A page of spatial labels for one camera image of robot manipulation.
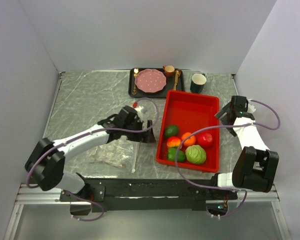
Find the red yellow peach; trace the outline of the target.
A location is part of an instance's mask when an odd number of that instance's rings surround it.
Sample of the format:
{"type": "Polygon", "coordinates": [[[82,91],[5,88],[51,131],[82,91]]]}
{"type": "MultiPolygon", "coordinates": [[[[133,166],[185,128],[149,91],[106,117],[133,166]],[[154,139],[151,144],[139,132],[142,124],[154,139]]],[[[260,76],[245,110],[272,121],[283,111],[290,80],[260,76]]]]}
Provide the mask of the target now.
{"type": "Polygon", "coordinates": [[[171,136],[166,140],[166,146],[168,149],[170,148],[178,148],[182,143],[182,139],[178,136],[171,136]]]}

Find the green avocado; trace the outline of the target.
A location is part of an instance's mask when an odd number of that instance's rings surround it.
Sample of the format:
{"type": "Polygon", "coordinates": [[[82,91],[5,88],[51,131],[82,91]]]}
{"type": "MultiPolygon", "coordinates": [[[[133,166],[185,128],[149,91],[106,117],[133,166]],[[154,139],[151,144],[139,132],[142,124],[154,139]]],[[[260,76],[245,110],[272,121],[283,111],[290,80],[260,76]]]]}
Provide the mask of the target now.
{"type": "Polygon", "coordinates": [[[175,124],[171,124],[167,126],[164,130],[164,137],[165,138],[170,138],[170,137],[175,137],[179,133],[179,127],[175,124]]]}

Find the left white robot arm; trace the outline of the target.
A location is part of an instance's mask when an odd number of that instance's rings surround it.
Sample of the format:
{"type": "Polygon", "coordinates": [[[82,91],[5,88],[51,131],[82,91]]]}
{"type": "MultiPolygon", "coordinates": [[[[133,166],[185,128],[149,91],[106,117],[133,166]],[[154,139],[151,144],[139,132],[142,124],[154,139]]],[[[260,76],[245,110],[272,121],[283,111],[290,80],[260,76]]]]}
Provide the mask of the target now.
{"type": "Polygon", "coordinates": [[[42,191],[59,188],[70,192],[78,201],[90,200],[93,191],[80,173],[65,170],[68,160],[98,146],[109,144],[125,136],[138,143],[154,143],[153,126],[155,120],[144,121],[146,110],[142,106],[124,106],[119,113],[102,119],[87,130],[70,137],[51,141],[41,139],[35,146],[24,168],[30,180],[42,191]]]}

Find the red apple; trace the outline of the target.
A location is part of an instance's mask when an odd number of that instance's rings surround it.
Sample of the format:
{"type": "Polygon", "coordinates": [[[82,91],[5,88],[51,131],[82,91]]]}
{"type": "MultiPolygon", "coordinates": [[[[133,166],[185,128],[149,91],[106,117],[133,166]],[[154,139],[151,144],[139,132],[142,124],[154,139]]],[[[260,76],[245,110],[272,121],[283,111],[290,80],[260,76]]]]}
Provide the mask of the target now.
{"type": "Polygon", "coordinates": [[[201,146],[203,149],[210,148],[214,143],[213,136],[208,132],[200,133],[197,136],[196,140],[198,145],[201,146]]]}

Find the green bell pepper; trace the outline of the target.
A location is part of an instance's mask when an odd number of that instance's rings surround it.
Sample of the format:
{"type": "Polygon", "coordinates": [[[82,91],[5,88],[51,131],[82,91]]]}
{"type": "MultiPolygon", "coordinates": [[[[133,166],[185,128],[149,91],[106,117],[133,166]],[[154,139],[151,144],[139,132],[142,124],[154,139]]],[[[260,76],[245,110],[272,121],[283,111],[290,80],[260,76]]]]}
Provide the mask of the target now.
{"type": "Polygon", "coordinates": [[[174,162],[175,159],[177,159],[178,163],[183,163],[186,161],[186,154],[182,150],[177,152],[176,147],[171,147],[167,150],[166,160],[174,162]]]}

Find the clear zip top bag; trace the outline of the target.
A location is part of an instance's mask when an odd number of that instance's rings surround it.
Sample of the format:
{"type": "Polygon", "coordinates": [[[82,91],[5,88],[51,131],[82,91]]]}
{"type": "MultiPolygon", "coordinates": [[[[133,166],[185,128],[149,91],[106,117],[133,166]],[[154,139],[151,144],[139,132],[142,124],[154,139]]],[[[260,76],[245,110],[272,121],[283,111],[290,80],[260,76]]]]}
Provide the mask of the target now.
{"type": "Polygon", "coordinates": [[[115,140],[94,148],[89,160],[92,165],[101,168],[102,172],[125,171],[134,174],[139,147],[139,142],[115,140]]]}

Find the orange tangerine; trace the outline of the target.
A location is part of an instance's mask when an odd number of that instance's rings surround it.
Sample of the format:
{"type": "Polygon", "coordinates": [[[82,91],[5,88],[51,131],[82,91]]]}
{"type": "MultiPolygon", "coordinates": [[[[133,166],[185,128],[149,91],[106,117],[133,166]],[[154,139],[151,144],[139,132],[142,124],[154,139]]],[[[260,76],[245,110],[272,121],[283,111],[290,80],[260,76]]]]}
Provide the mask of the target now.
{"type": "Polygon", "coordinates": [[[187,148],[193,146],[196,143],[196,137],[194,135],[191,136],[191,132],[185,132],[181,136],[181,140],[184,141],[183,145],[187,148]]]}

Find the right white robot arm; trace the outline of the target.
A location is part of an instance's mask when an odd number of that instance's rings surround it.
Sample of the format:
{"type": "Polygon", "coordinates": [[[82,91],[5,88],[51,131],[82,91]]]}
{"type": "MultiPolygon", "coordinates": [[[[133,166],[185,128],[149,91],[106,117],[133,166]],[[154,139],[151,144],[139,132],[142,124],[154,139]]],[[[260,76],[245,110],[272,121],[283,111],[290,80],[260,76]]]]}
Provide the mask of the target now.
{"type": "Polygon", "coordinates": [[[238,137],[241,154],[232,172],[217,173],[209,186],[209,195],[222,198],[227,189],[248,189],[268,193],[273,185],[279,154],[270,150],[262,140],[253,116],[256,108],[245,96],[233,95],[215,117],[227,130],[238,137]]]}

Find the light green cabbage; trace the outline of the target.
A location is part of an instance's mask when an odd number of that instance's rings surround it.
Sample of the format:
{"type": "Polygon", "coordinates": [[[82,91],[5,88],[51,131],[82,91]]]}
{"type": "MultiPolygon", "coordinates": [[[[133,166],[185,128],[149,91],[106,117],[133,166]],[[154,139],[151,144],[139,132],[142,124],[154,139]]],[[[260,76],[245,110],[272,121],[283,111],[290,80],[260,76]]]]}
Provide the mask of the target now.
{"type": "Polygon", "coordinates": [[[199,145],[189,146],[185,151],[186,159],[195,165],[201,165],[207,160],[206,151],[199,145]]]}

